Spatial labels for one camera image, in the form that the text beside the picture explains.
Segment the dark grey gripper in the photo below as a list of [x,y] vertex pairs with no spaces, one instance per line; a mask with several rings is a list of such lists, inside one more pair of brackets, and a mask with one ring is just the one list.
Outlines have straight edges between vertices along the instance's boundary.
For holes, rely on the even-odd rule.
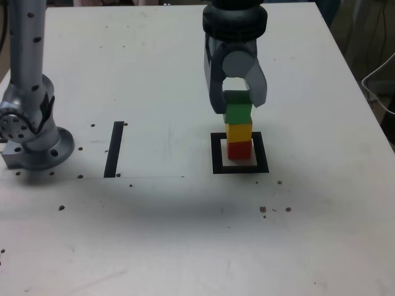
[[258,108],[266,102],[267,80],[257,59],[256,39],[225,44],[206,33],[204,74],[210,104],[216,114],[224,114],[227,109],[223,96],[226,77],[244,81],[254,107]]

